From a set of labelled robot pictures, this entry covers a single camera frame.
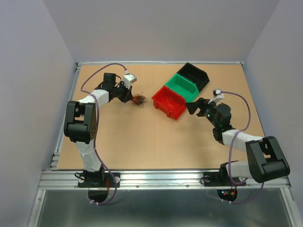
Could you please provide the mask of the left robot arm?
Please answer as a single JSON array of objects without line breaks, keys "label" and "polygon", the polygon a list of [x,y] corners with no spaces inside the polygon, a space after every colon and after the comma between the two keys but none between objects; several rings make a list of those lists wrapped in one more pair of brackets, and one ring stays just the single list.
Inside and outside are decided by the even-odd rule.
[{"label": "left robot arm", "polygon": [[101,186],[105,182],[105,165],[96,149],[99,109],[114,98],[126,103],[133,99],[132,84],[136,76],[128,71],[116,82],[114,73],[104,73],[103,81],[88,95],[78,101],[69,101],[64,120],[64,135],[73,142],[83,162],[83,172],[76,177],[82,182]]}]

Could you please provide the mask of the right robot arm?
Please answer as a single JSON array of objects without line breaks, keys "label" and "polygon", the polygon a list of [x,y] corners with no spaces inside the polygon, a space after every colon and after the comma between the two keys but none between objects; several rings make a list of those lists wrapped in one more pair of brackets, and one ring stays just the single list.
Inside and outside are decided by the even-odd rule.
[{"label": "right robot arm", "polygon": [[232,161],[220,165],[218,180],[229,184],[235,178],[252,178],[264,183],[290,174],[290,166],[283,151],[273,136],[258,137],[243,133],[231,125],[231,108],[200,98],[186,103],[190,115],[205,117],[213,125],[213,136],[220,144],[237,148],[247,155],[247,161]]}]

